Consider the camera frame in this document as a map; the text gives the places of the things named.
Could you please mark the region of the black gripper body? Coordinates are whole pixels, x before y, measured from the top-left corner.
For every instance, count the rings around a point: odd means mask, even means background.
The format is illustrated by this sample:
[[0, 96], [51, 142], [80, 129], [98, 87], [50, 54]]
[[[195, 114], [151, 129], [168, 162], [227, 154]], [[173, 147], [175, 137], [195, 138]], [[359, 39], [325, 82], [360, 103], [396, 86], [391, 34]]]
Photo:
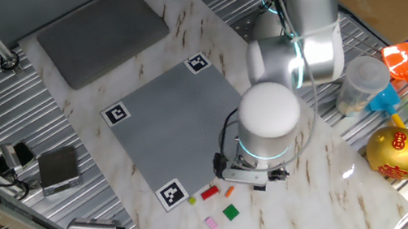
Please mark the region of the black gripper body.
[[285, 166], [280, 166], [277, 169], [268, 171], [268, 180], [271, 182], [285, 181], [289, 177], [290, 173]]

